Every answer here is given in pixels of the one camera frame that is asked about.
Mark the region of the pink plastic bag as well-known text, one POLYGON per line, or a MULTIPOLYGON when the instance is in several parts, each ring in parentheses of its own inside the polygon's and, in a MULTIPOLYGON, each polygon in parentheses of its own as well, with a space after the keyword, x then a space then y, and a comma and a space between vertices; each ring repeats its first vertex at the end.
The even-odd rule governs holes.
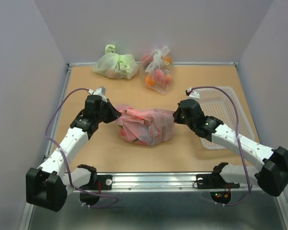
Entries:
POLYGON ((173 111, 165 109, 141 110, 120 104, 116 110, 121 116, 115 121, 119 134, 126 142, 156 146, 170 140, 174 135, 173 111))

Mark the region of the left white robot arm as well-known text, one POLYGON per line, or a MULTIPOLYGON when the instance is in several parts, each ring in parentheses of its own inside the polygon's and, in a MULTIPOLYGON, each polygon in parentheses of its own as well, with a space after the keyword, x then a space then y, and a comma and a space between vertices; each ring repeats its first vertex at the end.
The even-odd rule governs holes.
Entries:
POLYGON ((88 95, 84 109, 72 121, 62 142, 52 140, 56 146, 53 153, 38 168, 27 171, 27 203, 58 212, 73 191, 92 195, 91 189, 100 189, 95 167, 81 164, 72 172, 69 164, 97 131, 100 123, 110 123, 120 115, 102 93, 88 95))

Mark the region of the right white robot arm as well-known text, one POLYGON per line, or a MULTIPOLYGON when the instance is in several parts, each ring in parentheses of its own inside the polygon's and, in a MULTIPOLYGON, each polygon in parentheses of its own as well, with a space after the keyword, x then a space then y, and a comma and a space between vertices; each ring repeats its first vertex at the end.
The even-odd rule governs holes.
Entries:
POLYGON ((177 124, 184 124, 197 136, 218 144, 248 161, 251 167, 221 163, 211 175, 213 185, 244 183, 260 187, 271 196, 280 196, 288 185, 288 150, 261 145, 236 133, 221 120, 204 115, 199 103, 186 99, 173 114, 177 124))

